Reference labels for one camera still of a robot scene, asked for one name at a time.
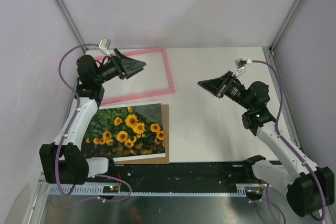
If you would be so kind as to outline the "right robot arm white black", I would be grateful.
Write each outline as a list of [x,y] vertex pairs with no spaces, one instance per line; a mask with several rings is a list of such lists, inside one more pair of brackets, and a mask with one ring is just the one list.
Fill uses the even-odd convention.
[[267,108],[270,100],[267,84],[255,81],[245,88],[231,71],[197,84],[215,97],[226,96],[246,109],[241,117],[244,128],[266,144],[283,166],[279,168],[260,155],[251,157],[245,161],[249,165],[242,169],[245,181],[254,183],[260,179],[269,183],[285,195],[291,209],[300,217],[325,211],[334,204],[333,171],[312,161],[276,128],[277,120]]

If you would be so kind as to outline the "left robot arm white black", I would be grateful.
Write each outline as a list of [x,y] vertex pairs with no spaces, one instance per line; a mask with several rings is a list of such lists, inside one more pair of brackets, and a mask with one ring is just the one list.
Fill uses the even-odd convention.
[[108,158],[87,158],[81,151],[85,132],[103,100],[103,84],[115,77],[129,79],[146,66],[144,61],[127,57],[118,49],[113,52],[106,55],[106,63],[98,63],[91,55],[77,59],[78,83],[69,116],[54,141],[39,150],[49,184],[82,185],[96,175],[105,182],[115,178],[116,169],[109,165]]

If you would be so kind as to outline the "pink wooden picture frame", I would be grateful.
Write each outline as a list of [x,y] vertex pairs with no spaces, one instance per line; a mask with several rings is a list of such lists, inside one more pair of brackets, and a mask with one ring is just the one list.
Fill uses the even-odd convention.
[[171,68],[164,47],[122,50],[125,56],[146,63],[144,70],[122,81],[115,78],[103,84],[105,89],[102,104],[114,104],[175,92]]

